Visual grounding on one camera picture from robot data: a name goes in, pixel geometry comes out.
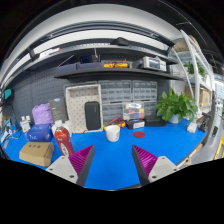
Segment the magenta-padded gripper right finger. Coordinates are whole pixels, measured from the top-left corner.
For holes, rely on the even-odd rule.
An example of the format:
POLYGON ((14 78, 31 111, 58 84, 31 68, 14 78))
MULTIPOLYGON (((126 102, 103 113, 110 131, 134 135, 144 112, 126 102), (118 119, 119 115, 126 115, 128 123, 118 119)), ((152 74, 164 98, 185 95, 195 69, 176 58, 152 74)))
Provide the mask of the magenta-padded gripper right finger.
POLYGON ((132 157, 142 186, 155 182, 179 170, 166 156, 156 157, 136 145, 132 146, 132 157))

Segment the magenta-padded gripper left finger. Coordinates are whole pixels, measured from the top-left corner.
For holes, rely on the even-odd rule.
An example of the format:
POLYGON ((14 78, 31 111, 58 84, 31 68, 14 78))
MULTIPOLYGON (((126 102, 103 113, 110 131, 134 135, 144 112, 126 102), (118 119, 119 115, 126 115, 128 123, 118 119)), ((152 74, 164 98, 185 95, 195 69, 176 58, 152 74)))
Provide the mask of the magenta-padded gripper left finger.
POLYGON ((83 187, 86 183, 94 155, 95 147, 90 145, 69 157, 60 156, 47 168, 47 171, 83 187))

